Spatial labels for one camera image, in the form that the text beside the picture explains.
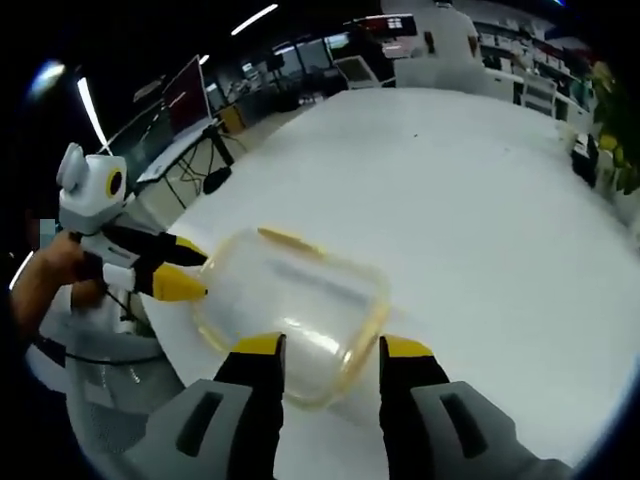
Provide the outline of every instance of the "clear plastic container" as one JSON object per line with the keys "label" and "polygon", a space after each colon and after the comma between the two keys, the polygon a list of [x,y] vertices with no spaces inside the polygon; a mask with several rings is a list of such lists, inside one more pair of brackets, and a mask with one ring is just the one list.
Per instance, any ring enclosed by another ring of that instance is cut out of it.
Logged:
{"label": "clear plastic container", "polygon": [[349,387],[389,312],[377,269],[269,229],[234,235],[198,278],[209,289],[194,303],[200,333],[222,355],[243,337],[286,334],[285,395],[306,408]]}

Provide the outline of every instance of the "white table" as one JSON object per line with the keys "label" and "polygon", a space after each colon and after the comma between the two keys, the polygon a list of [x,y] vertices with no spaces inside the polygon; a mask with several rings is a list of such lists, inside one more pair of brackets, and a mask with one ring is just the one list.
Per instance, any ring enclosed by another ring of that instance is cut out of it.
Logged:
{"label": "white table", "polygon": [[164,179],[182,208],[186,209],[187,206],[167,178],[167,173],[174,165],[180,165],[183,170],[183,174],[180,179],[183,181],[194,182],[194,184],[196,184],[196,195],[198,195],[202,187],[198,188],[197,182],[201,182],[202,184],[202,181],[211,173],[211,171],[208,171],[206,174],[194,171],[191,167],[191,161],[184,160],[184,155],[192,148],[197,148],[198,143],[205,138],[209,138],[213,144],[211,147],[209,170],[211,170],[213,162],[213,155],[215,151],[214,146],[220,152],[225,164],[227,164],[227,166],[233,165],[233,158],[227,150],[227,147],[224,145],[224,141],[222,141],[217,134],[210,132],[210,129],[215,129],[220,124],[221,122],[218,119],[204,118],[177,134],[173,139],[173,142],[160,155],[158,155],[142,175],[138,177],[136,184],[143,187],[146,184],[155,183]]}
{"label": "white table", "polygon": [[[381,267],[398,309],[386,331],[430,345],[524,445],[575,465],[634,372],[640,259],[571,172],[558,132],[486,97],[344,92],[249,153],[170,231],[212,250],[276,226]],[[212,378],[220,359],[188,304],[144,304],[182,381]],[[379,431],[285,407],[277,478],[383,479],[385,468]]]}

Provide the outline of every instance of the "floor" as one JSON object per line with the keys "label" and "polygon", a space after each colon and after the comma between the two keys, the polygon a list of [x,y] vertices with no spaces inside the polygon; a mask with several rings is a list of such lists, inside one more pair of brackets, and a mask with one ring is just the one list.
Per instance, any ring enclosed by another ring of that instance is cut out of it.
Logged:
{"label": "floor", "polygon": [[[248,152],[258,148],[269,136],[275,133],[286,123],[303,114],[314,104],[305,104],[295,111],[275,113],[267,117],[251,128],[226,138],[225,143],[229,152],[237,162],[241,162]],[[194,171],[206,173],[211,160],[211,142],[202,142],[195,153],[189,152],[187,160],[193,155],[191,167]],[[220,154],[214,152],[211,170],[217,170],[224,166]],[[168,173],[167,179],[176,191],[177,195],[188,207],[196,199],[196,184],[190,181],[182,181],[183,170],[180,166],[174,166]],[[169,228],[184,212],[184,208],[176,196],[171,192],[167,182],[161,181],[147,187],[139,196],[139,204],[152,217],[152,219],[164,228]]]}

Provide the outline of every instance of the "computer monitor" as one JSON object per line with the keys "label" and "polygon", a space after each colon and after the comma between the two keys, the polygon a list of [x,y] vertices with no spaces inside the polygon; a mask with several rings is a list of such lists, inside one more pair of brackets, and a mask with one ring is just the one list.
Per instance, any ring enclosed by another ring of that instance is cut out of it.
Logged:
{"label": "computer monitor", "polygon": [[176,137],[196,124],[211,121],[211,109],[198,56],[169,82],[162,96]]}
{"label": "computer monitor", "polygon": [[374,38],[388,40],[418,35],[415,19],[411,14],[375,15],[357,22],[364,26]]}

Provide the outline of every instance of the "white robot head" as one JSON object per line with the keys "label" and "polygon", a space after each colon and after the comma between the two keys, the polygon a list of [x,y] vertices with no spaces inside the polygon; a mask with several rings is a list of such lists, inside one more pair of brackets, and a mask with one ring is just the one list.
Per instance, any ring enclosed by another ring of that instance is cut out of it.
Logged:
{"label": "white robot head", "polygon": [[127,166],[124,158],[84,156],[71,143],[64,154],[56,180],[60,190],[60,224],[63,228],[92,235],[117,216],[124,204]]}

